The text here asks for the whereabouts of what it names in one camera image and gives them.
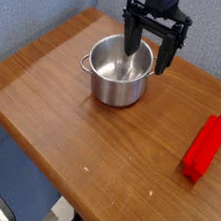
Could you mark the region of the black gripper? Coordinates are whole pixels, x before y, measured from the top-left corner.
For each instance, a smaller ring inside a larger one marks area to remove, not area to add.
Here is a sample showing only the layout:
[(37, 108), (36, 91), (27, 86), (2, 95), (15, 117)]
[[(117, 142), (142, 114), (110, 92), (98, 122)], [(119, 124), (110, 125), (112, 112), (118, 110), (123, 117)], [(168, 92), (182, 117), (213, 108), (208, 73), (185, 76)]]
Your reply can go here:
[(142, 30), (162, 39), (154, 72), (161, 75), (184, 41), (192, 19), (179, 9), (180, 0), (127, 0), (124, 9), (124, 45), (129, 57), (137, 52)]

